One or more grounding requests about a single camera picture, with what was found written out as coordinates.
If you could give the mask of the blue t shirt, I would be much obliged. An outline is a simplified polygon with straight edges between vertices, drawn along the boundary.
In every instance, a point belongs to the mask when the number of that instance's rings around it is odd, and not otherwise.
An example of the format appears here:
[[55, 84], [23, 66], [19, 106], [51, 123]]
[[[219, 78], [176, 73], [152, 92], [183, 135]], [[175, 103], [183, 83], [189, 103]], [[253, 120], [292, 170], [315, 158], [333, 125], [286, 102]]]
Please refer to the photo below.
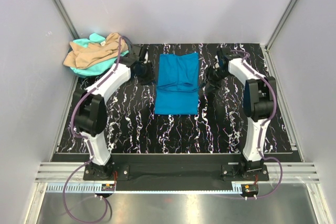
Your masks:
[[198, 53], [178, 56], [161, 54], [154, 113], [196, 115], [198, 113]]

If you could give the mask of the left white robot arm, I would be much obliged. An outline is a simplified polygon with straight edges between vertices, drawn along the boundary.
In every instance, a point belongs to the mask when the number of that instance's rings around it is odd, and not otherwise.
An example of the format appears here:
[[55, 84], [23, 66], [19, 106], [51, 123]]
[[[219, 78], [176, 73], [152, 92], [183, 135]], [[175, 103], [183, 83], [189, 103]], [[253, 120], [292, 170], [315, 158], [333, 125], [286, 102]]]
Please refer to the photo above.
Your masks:
[[129, 53], [118, 58], [112, 67], [93, 85], [85, 90], [76, 90], [73, 99], [77, 102], [71, 116], [71, 126], [78, 132], [76, 137], [85, 139], [89, 150], [87, 173], [107, 179], [114, 175], [113, 161], [108, 151], [104, 130], [107, 125], [107, 102], [115, 91], [136, 77], [138, 83], [147, 86], [154, 83], [154, 70], [148, 61], [148, 45], [134, 45]]

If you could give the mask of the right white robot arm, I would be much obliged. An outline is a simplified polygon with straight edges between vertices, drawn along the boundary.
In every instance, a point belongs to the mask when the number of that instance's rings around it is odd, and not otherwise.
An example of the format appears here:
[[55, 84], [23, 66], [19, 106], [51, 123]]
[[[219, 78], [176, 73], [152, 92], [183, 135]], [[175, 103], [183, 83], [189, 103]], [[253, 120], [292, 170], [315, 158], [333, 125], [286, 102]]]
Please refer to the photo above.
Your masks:
[[267, 77], [247, 63], [248, 52], [227, 47], [217, 51], [218, 61], [206, 73], [203, 86], [207, 93], [221, 87], [228, 76], [244, 85], [243, 110], [247, 116], [246, 143], [238, 165], [224, 176], [254, 179], [263, 171], [264, 143], [268, 125], [277, 111], [276, 79]]

